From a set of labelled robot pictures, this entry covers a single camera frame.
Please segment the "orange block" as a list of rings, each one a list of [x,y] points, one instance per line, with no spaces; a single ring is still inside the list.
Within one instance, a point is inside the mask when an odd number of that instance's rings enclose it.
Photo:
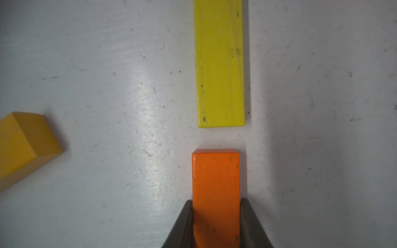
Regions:
[[[235,149],[195,150],[192,190],[195,247],[239,247],[239,152]]]

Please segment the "yellow-orange block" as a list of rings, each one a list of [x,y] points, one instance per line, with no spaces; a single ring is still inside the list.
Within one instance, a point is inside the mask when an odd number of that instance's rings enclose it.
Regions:
[[[1,191],[63,153],[45,117],[12,112],[1,119]]]

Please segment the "yellow-green long block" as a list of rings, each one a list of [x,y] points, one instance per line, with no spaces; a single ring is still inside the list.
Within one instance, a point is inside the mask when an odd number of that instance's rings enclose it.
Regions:
[[[197,125],[245,125],[242,1],[194,1]]]

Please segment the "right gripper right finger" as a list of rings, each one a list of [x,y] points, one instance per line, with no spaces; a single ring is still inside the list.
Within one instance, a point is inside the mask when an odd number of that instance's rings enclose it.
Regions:
[[[240,202],[240,247],[274,248],[247,198]]]

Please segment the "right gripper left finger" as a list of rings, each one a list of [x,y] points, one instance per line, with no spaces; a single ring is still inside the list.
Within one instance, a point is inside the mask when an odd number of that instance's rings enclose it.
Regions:
[[[187,200],[162,248],[193,248],[193,203]]]

